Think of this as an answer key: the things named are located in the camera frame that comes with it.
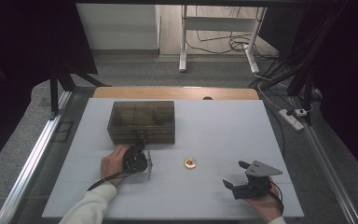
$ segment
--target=aluminum rail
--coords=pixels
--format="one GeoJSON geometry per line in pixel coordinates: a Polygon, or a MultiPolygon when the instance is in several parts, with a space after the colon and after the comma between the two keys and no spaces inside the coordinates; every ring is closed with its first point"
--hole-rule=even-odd
{"type": "MultiPolygon", "coordinates": [[[[290,100],[292,101],[293,105],[296,106],[296,108],[301,107],[298,100],[295,101],[292,97],[290,97],[290,100]]],[[[347,190],[339,179],[333,164],[325,153],[324,147],[321,144],[318,135],[313,130],[313,127],[309,126],[307,122],[303,122],[303,125],[313,152],[315,153],[315,156],[321,165],[322,170],[324,171],[324,175],[330,185],[331,190],[336,194],[337,201],[341,206],[345,218],[348,220],[348,223],[358,224],[358,212],[353,204],[353,201],[351,200],[351,196],[348,194],[347,190]]]]}
{"type": "Polygon", "coordinates": [[[40,134],[36,144],[34,145],[33,150],[31,151],[30,156],[28,157],[27,162],[22,167],[19,177],[17,178],[16,183],[14,184],[11,192],[8,194],[7,199],[0,211],[0,224],[10,223],[14,214],[19,207],[19,204],[22,199],[24,191],[27,189],[29,182],[36,170],[38,163],[40,162],[41,157],[43,156],[48,142],[53,135],[55,129],[57,128],[60,119],[62,118],[62,111],[68,102],[71,92],[65,91],[59,101],[59,113],[55,119],[51,119],[46,124],[42,133],[40,134]]]}

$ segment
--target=human hand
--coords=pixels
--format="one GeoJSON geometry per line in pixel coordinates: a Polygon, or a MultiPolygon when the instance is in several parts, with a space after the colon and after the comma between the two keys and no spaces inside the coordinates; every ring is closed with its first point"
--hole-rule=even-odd
{"type": "MultiPolygon", "coordinates": [[[[115,151],[101,160],[101,178],[123,172],[123,156],[128,150],[128,147],[122,145],[117,146],[115,151]]],[[[122,178],[110,180],[115,187],[121,182],[122,178]]]]}
{"type": "MultiPolygon", "coordinates": [[[[271,186],[271,192],[274,193],[277,197],[279,197],[277,187],[275,187],[275,185],[273,184],[271,184],[271,186]]],[[[282,215],[278,203],[269,195],[260,198],[244,200],[249,203],[255,209],[257,214],[267,223],[282,215]]]]}

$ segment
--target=white wall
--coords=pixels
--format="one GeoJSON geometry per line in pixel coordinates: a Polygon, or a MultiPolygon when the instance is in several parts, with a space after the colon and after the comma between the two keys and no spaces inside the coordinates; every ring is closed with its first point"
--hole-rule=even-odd
{"type": "Polygon", "coordinates": [[[76,6],[91,49],[158,49],[159,6],[76,6]]]}

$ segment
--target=white sleeve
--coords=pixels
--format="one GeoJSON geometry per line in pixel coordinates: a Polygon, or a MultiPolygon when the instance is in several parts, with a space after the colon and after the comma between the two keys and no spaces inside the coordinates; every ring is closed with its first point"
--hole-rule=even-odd
{"type": "Polygon", "coordinates": [[[277,217],[274,220],[270,221],[268,224],[286,224],[283,217],[277,217]]]}
{"type": "Polygon", "coordinates": [[[102,223],[109,202],[117,190],[110,182],[105,182],[91,191],[87,191],[80,202],[75,204],[62,218],[63,223],[102,223]]]}

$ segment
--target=person's arm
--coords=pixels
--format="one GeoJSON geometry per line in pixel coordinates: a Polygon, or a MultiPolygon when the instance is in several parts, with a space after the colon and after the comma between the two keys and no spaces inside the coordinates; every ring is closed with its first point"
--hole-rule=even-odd
{"type": "MultiPolygon", "coordinates": [[[[271,191],[276,196],[279,196],[278,189],[271,184],[271,191]]],[[[285,224],[281,209],[278,203],[269,195],[254,199],[245,199],[250,204],[257,214],[268,224],[285,224]]]]}
{"type": "MultiPolygon", "coordinates": [[[[123,155],[128,150],[127,147],[118,146],[110,155],[101,161],[101,178],[120,173],[123,171],[123,155]]],[[[67,223],[102,223],[109,202],[117,194],[116,187],[121,178],[104,182],[100,186],[87,191],[68,213],[62,218],[60,224],[67,223]]]]}

